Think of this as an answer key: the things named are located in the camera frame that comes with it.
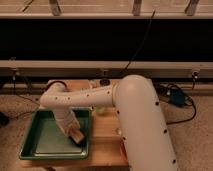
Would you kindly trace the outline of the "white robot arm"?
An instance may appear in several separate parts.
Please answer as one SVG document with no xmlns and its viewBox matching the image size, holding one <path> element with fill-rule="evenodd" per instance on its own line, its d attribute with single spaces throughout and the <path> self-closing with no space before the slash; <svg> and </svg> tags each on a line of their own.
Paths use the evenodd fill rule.
<svg viewBox="0 0 213 171">
<path fill-rule="evenodd" d="M 53 84 L 40 104 L 60 119 L 72 107 L 107 107 L 117 110 L 130 171 L 179 171 L 164 114 L 152 81 L 129 75 L 109 86 L 64 91 Z"/>
</svg>

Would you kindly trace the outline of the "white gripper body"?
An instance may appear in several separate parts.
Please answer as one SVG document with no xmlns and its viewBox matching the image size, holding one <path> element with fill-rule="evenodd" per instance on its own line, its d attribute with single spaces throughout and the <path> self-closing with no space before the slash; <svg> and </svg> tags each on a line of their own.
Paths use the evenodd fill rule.
<svg viewBox="0 0 213 171">
<path fill-rule="evenodd" d="M 71 129 L 80 129 L 79 121 L 72 110 L 55 109 L 53 113 L 56 124 L 59 126 L 59 128 L 64 134 L 68 134 Z"/>
</svg>

